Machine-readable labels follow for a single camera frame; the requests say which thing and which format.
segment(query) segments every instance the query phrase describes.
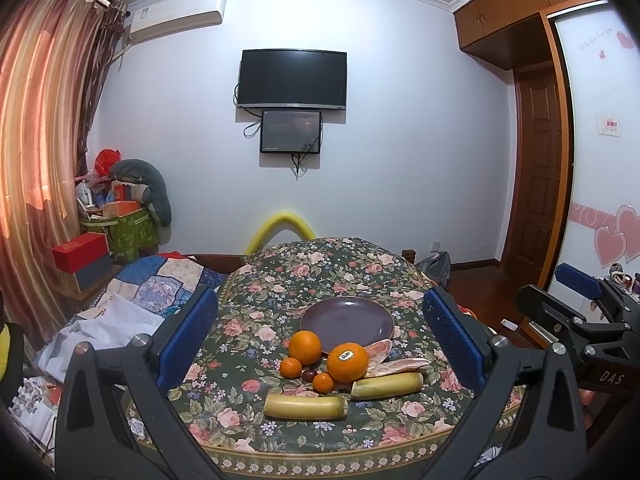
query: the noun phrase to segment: air conditioner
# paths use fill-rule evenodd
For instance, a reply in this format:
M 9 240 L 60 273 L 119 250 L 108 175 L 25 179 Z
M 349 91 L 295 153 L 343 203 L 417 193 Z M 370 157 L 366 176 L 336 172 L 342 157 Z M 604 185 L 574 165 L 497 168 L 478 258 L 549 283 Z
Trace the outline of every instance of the air conditioner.
M 141 43 L 190 28 L 219 25 L 226 0 L 163 0 L 136 10 L 129 39 Z

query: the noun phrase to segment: dark purple plate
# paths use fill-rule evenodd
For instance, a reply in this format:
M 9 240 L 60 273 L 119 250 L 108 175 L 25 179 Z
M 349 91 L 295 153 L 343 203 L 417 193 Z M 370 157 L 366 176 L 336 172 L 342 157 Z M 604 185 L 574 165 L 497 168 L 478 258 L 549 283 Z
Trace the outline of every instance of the dark purple plate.
M 336 296 L 318 301 L 302 316 L 300 330 L 311 330 L 328 354 L 342 343 L 369 346 L 394 334 L 394 319 L 377 303 L 364 298 Z

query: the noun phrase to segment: white cloth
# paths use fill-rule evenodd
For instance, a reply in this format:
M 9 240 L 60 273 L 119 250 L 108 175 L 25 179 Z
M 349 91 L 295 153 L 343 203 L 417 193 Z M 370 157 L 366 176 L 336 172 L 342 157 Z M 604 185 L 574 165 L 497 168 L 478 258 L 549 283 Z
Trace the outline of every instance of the white cloth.
M 126 346 L 136 334 L 153 335 L 164 319 L 114 294 L 95 319 L 78 320 L 58 332 L 42 351 L 38 368 L 65 381 L 74 348 L 88 341 L 96 350 Z

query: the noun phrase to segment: sugarcane piece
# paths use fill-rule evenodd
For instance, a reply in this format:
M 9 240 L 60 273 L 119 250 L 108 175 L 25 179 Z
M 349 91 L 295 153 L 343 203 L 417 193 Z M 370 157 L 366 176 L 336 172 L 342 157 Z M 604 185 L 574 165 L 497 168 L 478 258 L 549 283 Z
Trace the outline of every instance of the sugarcane piece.
M 391 342 L 391 339 L 383 339 L 377 343 L 365 346 L 364 349 L 367 351 L 367 355 L 369 356 L 369 368 L 379 365 L 389 357 L 392 346 L 393 343 Z
M 430 364 L 431 361 L 422 358 L 398 359 L 376 366 L 370 366 L 364 378 L 383 377 L 385 375 L 399 374 L 401 372 L 417 372 L 420 368 Z
M 335 420 L 347 416 L 345 397 L 296 397 L 268 394 L 264 415 L 286 420 Z
M 361 379 L 353 383 L 351 398 L 371 400 L 400 397 L 419 392 L 422 384 L 422 374 L 416 372 Z

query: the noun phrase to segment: red plastic bag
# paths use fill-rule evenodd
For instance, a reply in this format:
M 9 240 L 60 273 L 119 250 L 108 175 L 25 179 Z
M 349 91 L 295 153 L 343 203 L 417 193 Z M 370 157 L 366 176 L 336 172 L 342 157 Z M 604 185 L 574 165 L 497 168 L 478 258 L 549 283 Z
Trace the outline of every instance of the red plastic bag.
M 98 153 L 98 156 L 95 157 L 95 171 L 98 172 L 100 176 L 107 176 L 109 174 L 109 170 L 121 159 L 120 152 L 118 150 L 102 150 Z

